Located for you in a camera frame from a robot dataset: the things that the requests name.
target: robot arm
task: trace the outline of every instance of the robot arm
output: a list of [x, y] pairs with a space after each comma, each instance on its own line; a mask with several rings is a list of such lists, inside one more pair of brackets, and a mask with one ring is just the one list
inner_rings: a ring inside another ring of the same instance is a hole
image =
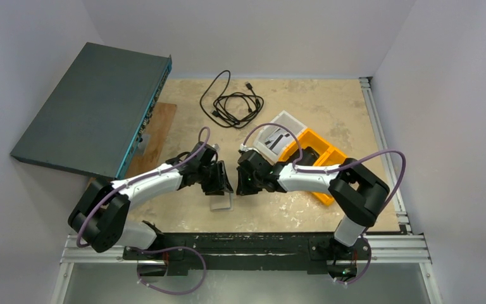
[[[238, 195], [256, 194], [262, 189], [268, 192], [309, 191], [330, 194], [344, 211], [344, 218], [335, 230], [334, 238], [340, 244], [351, 247], [360, 234], [375, 224], [385, 207], [389, 187], [364, 165], [328, 174], [331, 169], [355, 162], [348, 158], [338, 166], [305, 167], [297, 170], [289, 162], [271, 165], [256, 150], [240, 151], [238, 160]], [[323, 173], [304, 173], [322, 171]]]
[[[187, 153], [187, 157], [200, 149], [202, 142]], [[108, 182], [96, 179], [87, 188], [77, 206], [68, 218], [68, 225], [76, 232], [84, 225], [85, 220], [101, 200], [115, 189], [115, 193], [87, 223], [82, 235], [94, 250], [104, 252], [114, 245], [131, 246], [148, 249], [156, 240], [159, 231], [147, 222], [134, 222], [127, 218], [128, 212], [141, 206], [146, 201], [171, 191], [199, 183], [205, 195], [224, 195], [232, 193], [223, 161], [213, 160], [217, 152], [214, 147], [205, 145], [204, 149], [192, 159], [186, 160], [173, 170], [174, 165], [183, 162], [172, 158], [150, 172], [124, 180]]]

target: yellow storage bin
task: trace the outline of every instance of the yellow storage bin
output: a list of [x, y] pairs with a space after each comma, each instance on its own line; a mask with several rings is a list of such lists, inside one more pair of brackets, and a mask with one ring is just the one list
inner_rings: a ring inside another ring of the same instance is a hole
[[[297, 139], [301, 143], [301, 148], [311, 147], [314, 149], [320, 157], [314, 163], [314, 166], [331, 166], [331, 165], [338, 165], [343, 163], [347, 155], [340, 151], [340, 149], [336, 148], [335, 146], [331, 145], [328, 141], [324, 140], [321, 136], [319, 136], [313, 130], [306, 128], [298, 137]], [[293, 155], [297, 151], [297, 143], [292, 141], [280, 155], [278, 159], [281, 162], [285, 162], [288, 158]], [[332, 196], [324, 194], [324, 193], [314, 193], [312, 194], [318, 198], [323, 204], [330, 206], [334, 199]]]

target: tabletop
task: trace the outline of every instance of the tabletop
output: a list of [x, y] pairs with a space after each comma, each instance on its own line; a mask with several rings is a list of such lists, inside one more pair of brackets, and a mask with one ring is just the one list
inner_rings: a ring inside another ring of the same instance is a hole
[[[202, 126], [211, 129], [209, 144], [220, 146], [219, 160], [224, 160], [232, 187], [237, 187], [238, 148], [250, 130], [271, 121], [282, 110], [342, 150], [348, 157], [362, 158], [378, 150], [358, 80], [277, 80], [232, 79], [226, 91], [250, 92], [250, 82], [257, 95], [265, 100], [263, 110], [243, 129], [224, 129], [212, 122], [200, 109], [199, 99], [211, 79], [168, 80], [159, 102], [177, 105], [173, 123], [163, 145], [159, 162], [183, 151], [190, 151], [197, 142]], [[213, 110], [213, 100], [225, 85], [220, 79], [204, 98], [204, 107]], [[247, 106], [230, 100], [227, 108], [243, 117]], [[249, 142], [254, 141], [255, 132]], [[385, 182], [380, 158], [365, 165]], [[129, 217], [147, 220], [165, 232], [315, 232], [334, 231], [344, 213], [333, 203], [325, 206], [310, 193], [267, 193], [235, 196], [234, 209], [212, 212], [211, 204], [227, 204], [228, 196], [205, 196], [197, 185], [151, 199], [132, 210]], [[383, 210], [369, 231], [399, 231], [393, 204]]]

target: wall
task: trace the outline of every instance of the wall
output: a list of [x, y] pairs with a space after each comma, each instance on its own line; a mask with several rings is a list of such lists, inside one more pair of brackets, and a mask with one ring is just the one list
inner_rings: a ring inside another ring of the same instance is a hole
[[486, 1], [417, 1], [372, 81], [446, 303], [486, 303]]
[[9, 152], [87, 41], [84, 5], [0, 1], [0, 303], [47, 303], [85, 178], [18, 163]]
[[174, 58], [171, 77], [375, 73], [414, 0], [84, 0], [110, 46]]

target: coiled black cable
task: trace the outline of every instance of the coiled black cable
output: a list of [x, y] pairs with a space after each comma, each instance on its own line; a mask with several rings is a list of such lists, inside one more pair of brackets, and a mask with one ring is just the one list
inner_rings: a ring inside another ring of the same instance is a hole
[[[213, 86], [213, 84], [217, 81], [217, 79], [221, 75], [223, 75], [224, 73], [228, 73], [228, 80], [227, 80], [227, 83], [225, 85], [224, 90], [213, 101], [213, 108], [215, 110], [213, 110], [211, 112], [211, 115], [210, 115], [208, 113], [208, 111], [206, 111], [206, 109], [204, 109], [204, 106], [203, 106], [204, 96], [209, 92], [209, 89], [211, 88], [211, 86]], [[215, 77], [215, 79], [213, 79], [213, 81], [211, 82], [209, 87], [206, 89], [206, 91], [204, 91], [204, 94], [202, 94], [202, 97], [200, 97], [199, 104], [200, 104], [200, 108], [202, 108], [202, 111], [204, 112], [204, 114], [206, 114], [209, 117], [209, 119], [211, 119], [214, 123], [216, 123], [220, 127], [241, 129], [241, 128], [245, 127], [246, 125], [248, 125], [253, 119], [256, 118], [258, 113], [263, 108], [265, 101], [263, 100], [263, 98], [261, 96], [258, 96], [258, 95], [256, 95], [256, 93], [254, 93], [254, 91], [252, 89], [252, 85], [248, 82], [245, 83], [245, 85], [249, 90], [251, 90], [252, 95], [245, 94], [245, 93], [242, 93], [242, 92], [234, 92], [234, 93], [231, 93], [231, 94], [228, 94], [228, 95], [224, 95], [224, 93], [226, 92], [226, 90], [228, 88], [228, 85], [230, 84], [230, 76], [231, 76], [231, 73], [230, 73], [229, 70], [224, 70], [224, 71], [220, 72], [219, 75], [217, 75], [217, 77]], [[249, 114], [247, 114], [243, 118], [237, 118], [235, 115], [231, 114], [226, 109], [226, 104], [227, 104], [227, 102], [230, 98], [241, 98], [241, 99], [243, 99], [245, 101], [245, 103], [247, 104], [247, 110], [248, 110]], [[216, 118], [222, 120], [222, 122], [225, 122], [225, 124], [218, 122]]]

